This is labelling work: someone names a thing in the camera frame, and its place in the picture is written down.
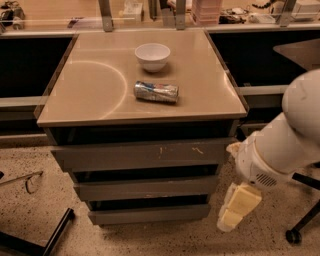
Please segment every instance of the white bowl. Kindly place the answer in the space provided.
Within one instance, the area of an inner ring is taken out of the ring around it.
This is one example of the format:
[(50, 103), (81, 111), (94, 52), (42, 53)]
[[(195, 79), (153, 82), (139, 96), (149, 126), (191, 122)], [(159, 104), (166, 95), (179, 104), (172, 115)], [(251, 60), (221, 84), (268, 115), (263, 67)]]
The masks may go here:
[(163, 44), (143, 44), (135, 50), (135, 55), (141, 66), (148, 72), (158, 72), (167, 63), (170, 49)]

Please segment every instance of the chair leg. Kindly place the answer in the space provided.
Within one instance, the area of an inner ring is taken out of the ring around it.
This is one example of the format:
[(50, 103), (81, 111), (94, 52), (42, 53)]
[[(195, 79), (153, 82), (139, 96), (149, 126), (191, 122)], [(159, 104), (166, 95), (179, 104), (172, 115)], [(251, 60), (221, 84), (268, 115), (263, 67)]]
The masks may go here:
[(68, 208), (65, 214), (63, 215), (60, 223), (56, 227), (55, 231), (51, 235), (46, 247), (44, 248), (44, 253), (42, 255), (48, 256), (50, 255), (52, 249), (56, 245), (61, 233), (63, 232), (65, 226), (67, 225), (69, 220), (72, 220), (75, 217), (74, 211), (71, 208)]
[(320, 190), (320, 181), (316, 180), (314, 178), (299, 174), (299, 173), (294, 173), (292, 176), (293, 180), (299, 181), (300, 183), (303, 183), (309, 187), (315, 188), (317, 190)]
[(0, 232), (0, 245), (6, 249), (23, 253), (23, 255), (39, 256), (43, 253), (43, 247), (15, 236)]
[(299, 244), (302, 241), (300, 230), (308, 224), (320, 212), (320, 200), (318, 203), (291, 229), (286, 232), (286, 239), (290, 244)]

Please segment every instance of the aluminum can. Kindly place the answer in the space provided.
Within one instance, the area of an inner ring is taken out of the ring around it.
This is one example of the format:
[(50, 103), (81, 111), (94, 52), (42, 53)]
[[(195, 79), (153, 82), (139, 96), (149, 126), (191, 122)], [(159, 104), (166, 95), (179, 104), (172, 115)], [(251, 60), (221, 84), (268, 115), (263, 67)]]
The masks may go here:
[(179, 87), (172, 84), (152, 84), (137, 81), (134, 86), (134, 95), (138, 99), (176, 103), (178, 94)]

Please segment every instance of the terrazzo floor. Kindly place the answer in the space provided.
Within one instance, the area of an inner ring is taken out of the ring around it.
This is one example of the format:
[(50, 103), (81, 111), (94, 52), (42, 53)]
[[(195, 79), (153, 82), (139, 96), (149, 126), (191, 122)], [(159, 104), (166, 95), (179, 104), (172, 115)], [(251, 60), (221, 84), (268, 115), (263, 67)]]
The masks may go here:
[[(211, 197), (209, 216), (198, 221), (171, 221), (112, 226), (93, 226), (88, 208), (73, 190), (70, 177), (51, 156), (46, 137), (0, 138), (1, 182), (36, 171), (35, 193), (24, 182), (1, 187), (0, 230), (44, 246), (67, 208), (75, 211), (52, 255), (320, 255), (320, 216), (303, 230), (301, 245), (285, 239), (291, 229), (319, 200), (315, 189), (292, 181), (264, 194), (258, 208), (230, 233), (216, 227), (217, 214), (232, 181), (239, 181), (230, 158), (219, 174)], [(302, 170), (320, 178), (320, 171)], [(0, 255), (10, 254), (0, 248)]]

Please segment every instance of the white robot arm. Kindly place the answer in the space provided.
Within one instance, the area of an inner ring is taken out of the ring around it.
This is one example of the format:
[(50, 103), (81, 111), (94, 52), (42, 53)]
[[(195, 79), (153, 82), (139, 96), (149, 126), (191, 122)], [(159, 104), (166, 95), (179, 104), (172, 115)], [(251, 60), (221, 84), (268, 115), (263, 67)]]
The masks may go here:
[(297, 77), (282, 100), (283, 112), (244, 142), (230, 145), (237, 173), (219, 213), (218, 228), (233, 230), (261, 201), (260, 190), (289, 181), (298, 167), (320, 161), (320, 69)]

